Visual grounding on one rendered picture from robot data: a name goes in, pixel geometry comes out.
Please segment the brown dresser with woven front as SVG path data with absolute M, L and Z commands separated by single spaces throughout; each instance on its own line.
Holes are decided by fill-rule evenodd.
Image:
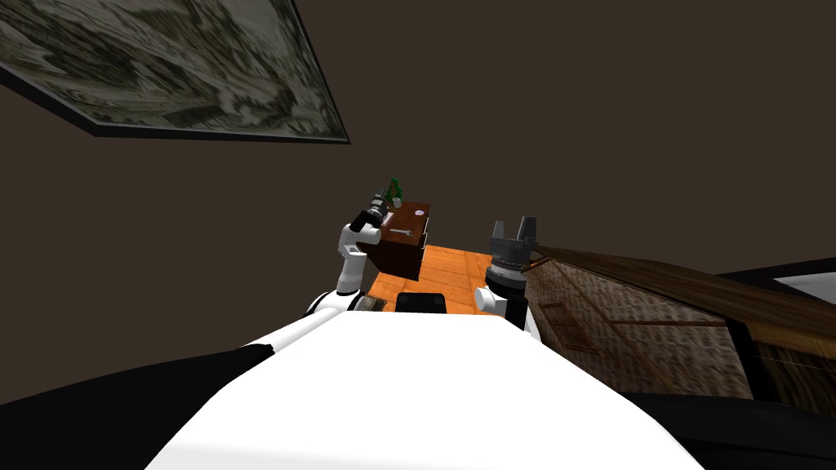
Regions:
M 617 392 L 733 397 L 836 418 L 836 305 L 772 278 L 539 248 L 544 343 Z

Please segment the grey framed wall picture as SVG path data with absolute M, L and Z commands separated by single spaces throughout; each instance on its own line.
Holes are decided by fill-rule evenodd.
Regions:
M 349 142 L 295 0 L 0 0 L 0 85 L 99 137 Z

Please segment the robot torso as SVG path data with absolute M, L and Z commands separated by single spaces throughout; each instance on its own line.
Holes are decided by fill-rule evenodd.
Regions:
M 146 470 L 703 470 L 502 317 L 325 308 L 260 343 Z

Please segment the dark brown wooden nightstand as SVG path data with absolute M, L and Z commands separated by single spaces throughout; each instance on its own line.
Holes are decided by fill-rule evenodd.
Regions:
M 381 238 L 377 244 L 358 242 L 361 251 L 380 273 L 418 281 L 423 262 L 429 203 L 403 202 L 399 208 L 391 208 L 389 219 L 381 225 Z M 391 228 L 408 229 L 412 237 L 390 233 Z

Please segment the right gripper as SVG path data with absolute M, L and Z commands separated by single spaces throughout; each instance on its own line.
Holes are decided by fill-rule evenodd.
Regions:
M 524 216 L 519 225 L 517 239 L 508 239 L 504 238 L 505 223 L 501 220 L 496 221 L 489 241 L 492 262 L 527 264 L 531 252 L 538 244 L 536 222 L 535 216 Z

